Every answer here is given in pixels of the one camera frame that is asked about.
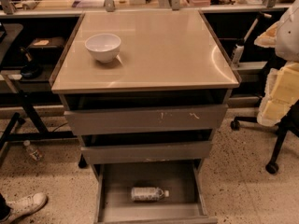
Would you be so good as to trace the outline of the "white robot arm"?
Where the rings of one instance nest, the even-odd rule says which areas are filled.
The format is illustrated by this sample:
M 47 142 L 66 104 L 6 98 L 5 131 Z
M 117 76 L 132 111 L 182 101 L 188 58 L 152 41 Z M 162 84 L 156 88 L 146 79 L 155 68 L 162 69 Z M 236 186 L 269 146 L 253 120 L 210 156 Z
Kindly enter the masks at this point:
M 266 81 L 257 115 L 259 124 L 271 127 L 299 101 L 299 0 L 259 35 L 254 44 L 275 50 L 263 70 Z

